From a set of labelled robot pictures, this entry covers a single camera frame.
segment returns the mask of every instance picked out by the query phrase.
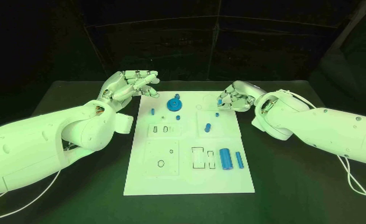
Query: table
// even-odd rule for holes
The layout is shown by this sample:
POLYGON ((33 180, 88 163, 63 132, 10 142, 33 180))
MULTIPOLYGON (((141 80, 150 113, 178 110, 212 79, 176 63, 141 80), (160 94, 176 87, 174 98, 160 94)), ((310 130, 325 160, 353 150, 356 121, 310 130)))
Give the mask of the table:
MULTIPOLYGON (((232 82, 160 82, 158 91, 220 91, 232 82)), ((307 81, 251 82, 268 92, 288 89, 318 107, 307 81)), ((102 82, 53 82, 33 115, 78 105, 98 96, 102 82)), ((119 112, 137 118, 140 97, 119 112)), ((253 194, 122 196, 135 121, 128 135, 114 134, 105 149, 60 171, 40 199, 1 223, 364 223, 366 197, 349 188, 334 155, 295 136, 281 141, 252 125, 253 109, 238 113, 253 194)), ((366 164, 350 162, 366 184, 366 164)), ((19 209, 39 195, 53 175, 8 192, 0 211, 19 209)))

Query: robotic hand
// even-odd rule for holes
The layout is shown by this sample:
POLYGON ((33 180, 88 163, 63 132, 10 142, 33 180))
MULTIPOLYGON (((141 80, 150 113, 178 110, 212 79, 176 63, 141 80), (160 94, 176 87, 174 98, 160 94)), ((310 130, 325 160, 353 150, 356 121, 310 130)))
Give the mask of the robotic hand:
POLYGON ((258 86, 235 81, 217 97, 217 108, 246 111, 252 105, 252 125, 274 138, 287 140, 295 134, 305 144, 366 163, 366 117, 315 108, 289 91, 266 93, 258 86), (230 103, 223 103, 227 95, 230 103))
POLYGON ((132 96, 158 97, 147 85, 160 82, 157 75, 147 70, 117 72, 105 81, 96 100, 0 127, 0 192, 34 183, 101 150, 114 132, 129 133, 134 118, 117 111, 132 96), (62 139, 76 148, 63 149, 62 139))

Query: white board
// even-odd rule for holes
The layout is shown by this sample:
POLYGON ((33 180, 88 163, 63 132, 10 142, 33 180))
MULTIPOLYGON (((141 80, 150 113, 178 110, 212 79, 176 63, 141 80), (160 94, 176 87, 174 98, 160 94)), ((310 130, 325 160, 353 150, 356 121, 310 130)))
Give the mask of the white board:
POLYGON ((124 195, 253 193, 236 113, 217 110, 219 94, 160 92, 158 98, 141 97, 124 195), (171 112, 166 104, 176 93, 181 109, 171 112), (230 151, 230 170, 220 165, 222 148, 230 151))

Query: robotic arm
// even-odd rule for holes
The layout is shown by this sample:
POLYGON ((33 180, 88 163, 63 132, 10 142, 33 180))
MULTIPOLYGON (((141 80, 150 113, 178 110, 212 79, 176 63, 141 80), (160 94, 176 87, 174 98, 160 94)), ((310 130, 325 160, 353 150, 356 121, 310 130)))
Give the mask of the robotic arm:
POLYGON ((235 81, 217 97, 217 107, 223 110, 246 111, 252 105, 252 125, 274 138, 287 140, 295 134, 308 145, 366 163, 364 116, 315 108, 289 91, 266 93, 248 82, 235 81), (230 103, 223 103, 227 95, 230 103))
POLYGON ((157 75, 147 70, 117 72, 96 100, 0 127, 0 193, 34 183, 101 150, 114 132, 129 133, 134 118, 117 111, 132 96, 158 97, 147 85, 158 83, 157 75), (76 148, 63 149, 62 139, 76 148))

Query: blue knob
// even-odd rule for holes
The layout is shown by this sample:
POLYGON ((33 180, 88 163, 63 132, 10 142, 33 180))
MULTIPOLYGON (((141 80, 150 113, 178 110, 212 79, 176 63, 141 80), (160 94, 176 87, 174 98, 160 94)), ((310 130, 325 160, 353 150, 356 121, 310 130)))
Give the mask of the blue knob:
POLYGON ((212 128, 212 125, 207 123, 207 124, 206 124, 206 128, 204 128, 204 131, 209 132, 209 131, 210 131, 210 128, 212 128))

